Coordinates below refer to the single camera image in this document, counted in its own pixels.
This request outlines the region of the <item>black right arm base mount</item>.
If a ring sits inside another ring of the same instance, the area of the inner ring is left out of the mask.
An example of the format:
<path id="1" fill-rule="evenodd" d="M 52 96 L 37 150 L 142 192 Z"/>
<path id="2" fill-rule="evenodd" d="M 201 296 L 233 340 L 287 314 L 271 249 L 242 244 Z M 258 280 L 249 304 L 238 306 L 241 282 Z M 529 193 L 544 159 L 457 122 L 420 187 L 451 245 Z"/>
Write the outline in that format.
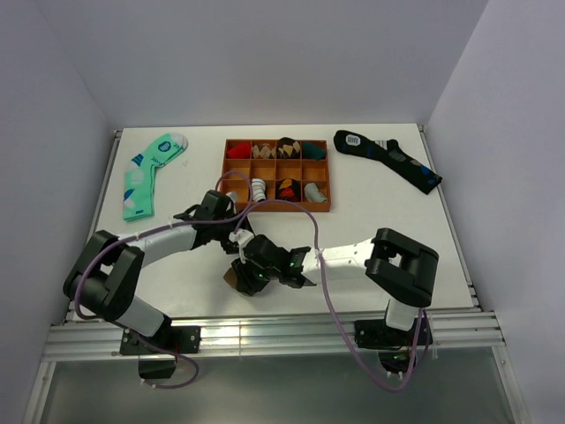
<path id="1" fill-rule="evenodd" d="M 392 374 L 406 374 L 411 360 L 411 347 L 418 319 L 408 331 L 392 329 L 384 319 L 354 322 L 354 340 L 357 348 L 378 351 L 382 367 Z"/>

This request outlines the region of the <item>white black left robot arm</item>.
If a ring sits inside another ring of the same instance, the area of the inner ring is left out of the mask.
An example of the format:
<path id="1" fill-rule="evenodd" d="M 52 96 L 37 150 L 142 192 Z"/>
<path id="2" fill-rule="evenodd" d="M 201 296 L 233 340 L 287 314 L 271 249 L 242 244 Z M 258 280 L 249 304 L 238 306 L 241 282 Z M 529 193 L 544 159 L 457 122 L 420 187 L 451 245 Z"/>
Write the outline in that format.
<path id="1" fill-rule="evenodd" d="M 136 295 L 141 270 L 211 241 L 235 254 L 229 235 L 238 221 L 236 200 L 233 192 L 209 190 L 200 204 L 160 227 L 125 236 L 95 232 L 64 281 L 64 295 L 76 311 L 85 307 L 95 318 L 138 333 L 150 352 L 165 351 L 172 341 L 170 318 Z"/>

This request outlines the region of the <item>tan brown ribbed sock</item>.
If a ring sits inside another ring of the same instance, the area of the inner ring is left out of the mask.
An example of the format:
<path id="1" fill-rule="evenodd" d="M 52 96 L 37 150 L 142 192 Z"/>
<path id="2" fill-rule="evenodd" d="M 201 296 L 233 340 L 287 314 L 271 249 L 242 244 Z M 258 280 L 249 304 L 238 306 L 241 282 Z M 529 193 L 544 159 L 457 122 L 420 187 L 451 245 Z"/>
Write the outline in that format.
<path id="1" fill-rule="evenodd" d="M 230 267 L 223 275 L 224 282 L 233 290 L 237 291 L 238 277 L 237 272 Z"/>

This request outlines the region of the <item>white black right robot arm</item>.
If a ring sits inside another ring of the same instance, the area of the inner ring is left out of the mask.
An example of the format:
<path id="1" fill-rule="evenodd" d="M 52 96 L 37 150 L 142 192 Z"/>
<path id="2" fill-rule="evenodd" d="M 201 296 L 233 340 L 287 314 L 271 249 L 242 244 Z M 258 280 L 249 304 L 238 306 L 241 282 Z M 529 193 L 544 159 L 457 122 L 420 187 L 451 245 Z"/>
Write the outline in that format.
<path id="1" fill-rule="evenodd" d="M 326 249 L 286 250 L 248 230 L 232 232 L 229 241 L 238 253 L 231 264 L 230 285 L 247 296 L 273 280 L 302 289 L 370 279 L 389 296 L 381 327 L 384 338 L 394 345 L 411 335 L 418 312 L 432 303 L 439 254 L 390 228 L 380 228 L 374 238 L 362 242 Z"/>

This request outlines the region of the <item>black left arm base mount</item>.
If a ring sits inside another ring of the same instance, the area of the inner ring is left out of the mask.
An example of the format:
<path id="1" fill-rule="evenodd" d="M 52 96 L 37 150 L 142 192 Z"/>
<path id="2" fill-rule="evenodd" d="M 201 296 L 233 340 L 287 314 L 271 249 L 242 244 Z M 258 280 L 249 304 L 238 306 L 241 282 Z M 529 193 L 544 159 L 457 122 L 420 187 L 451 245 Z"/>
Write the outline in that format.
<path id="1" fill-rule="evenodd" d="M 161 390 L 183 388 L 199 376 L 200 366 L 191 357 L 200 349 L 200 327 L 181 326 L 158 330 L 152 337 L 142 336 L 125 329 L 119 354 L 138 358 L 138 375 L 141 381 Z M 192 375 L 183 382 L 171 378 L 183 365 L 192 369 Z"/>

